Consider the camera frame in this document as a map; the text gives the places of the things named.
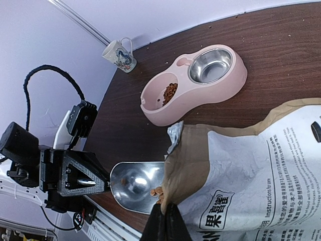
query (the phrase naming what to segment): table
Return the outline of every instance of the table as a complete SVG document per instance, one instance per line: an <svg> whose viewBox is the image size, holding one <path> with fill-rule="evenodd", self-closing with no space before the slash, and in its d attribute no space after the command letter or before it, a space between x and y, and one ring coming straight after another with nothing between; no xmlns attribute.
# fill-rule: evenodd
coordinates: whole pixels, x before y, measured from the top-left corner
<svg viewBox="0 0 321 241"><path fill-rule="evenodd" d="M292 5L203 24L136 50L137 67L129 74L117 70L85 150L95 152L107 171L123 161L163 160L170 145L167 128L154 126L144 116L141 91L178 56L208 45L234 49L248 69L247 82L233 98L188 112L183 117L186 124L243 128L263 120L288 100L320 97L320 25L321 3ZM111 193L91 198L143 231L148 215L123 209Z"/></svg>

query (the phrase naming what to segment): stainless steel bowl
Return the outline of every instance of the stainless steel bowl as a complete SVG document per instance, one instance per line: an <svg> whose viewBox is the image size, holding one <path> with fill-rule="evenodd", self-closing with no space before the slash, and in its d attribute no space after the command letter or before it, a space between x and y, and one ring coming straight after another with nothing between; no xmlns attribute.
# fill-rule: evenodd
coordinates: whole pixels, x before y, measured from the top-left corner
<svg viewBox="0 0 321 241"><path fill-rule="evenodd" d="M232 55L224 49L213 49L198 56L189 68L189 78L208 84L222 78L232 65Z"/></svg>
<svg viewBox="0 0 321 241"><path fill-rule="evenodd" d="M122 162L110 173L111 192L123 208L150 214L157 202L150 190L162 185L164 162Z"/></svg>

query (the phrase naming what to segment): mug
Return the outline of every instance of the mug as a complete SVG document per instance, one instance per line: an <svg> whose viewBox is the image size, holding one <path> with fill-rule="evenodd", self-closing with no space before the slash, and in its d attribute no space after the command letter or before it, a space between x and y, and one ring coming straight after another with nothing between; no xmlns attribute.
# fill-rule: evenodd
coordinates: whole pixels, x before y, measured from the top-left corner
<svg viewBox="0 0 321 241"><path fill-rule="evenodd" d="M122 45L122 41L124 39L128 39L130 41L131 50L129 52ZM129 73L137 64L137 61L132 55L132 50L132 40L125 37L122 38L120 42L117 40L112 41L102 52L102 57L116 65L122 71Z"/></svg>

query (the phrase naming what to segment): pink pet bowl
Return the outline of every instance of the pink pet bowl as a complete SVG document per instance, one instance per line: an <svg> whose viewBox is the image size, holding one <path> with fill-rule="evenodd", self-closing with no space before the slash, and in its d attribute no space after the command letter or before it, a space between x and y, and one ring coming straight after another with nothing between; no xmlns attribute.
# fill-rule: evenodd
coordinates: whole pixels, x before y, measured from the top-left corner
<svg viewBox="0 0 321 241"><path fill-rule="evenodd" d="M225 45L211 45L183 54L164 72L151 79L141 93L141 109L156 126L177 122L191 109L223 102L238 93L247 78L241 57ZM172 99L163 106L164 92L177 83Z"/></svg>

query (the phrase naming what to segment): mug handle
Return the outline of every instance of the mug handle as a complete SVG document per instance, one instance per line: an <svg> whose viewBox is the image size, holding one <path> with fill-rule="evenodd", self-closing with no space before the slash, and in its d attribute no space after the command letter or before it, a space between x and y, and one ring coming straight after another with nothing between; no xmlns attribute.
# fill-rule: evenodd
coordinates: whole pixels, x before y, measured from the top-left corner
<svg viewBox="0 0 321 241"><path fill-rule="evenodd" d="M120 40L120 43L121 43L121 44L122 44L122 41L123 41L124 39L128 39L128 40L130 41L130 48L131 48L131 50L130 50L129 53L133 56L133 54L132 54L132 51L133 51L132 40L131 40L130 38L128 38L128 37L124 37L124 38L122 38L122 39Z"/></svg>

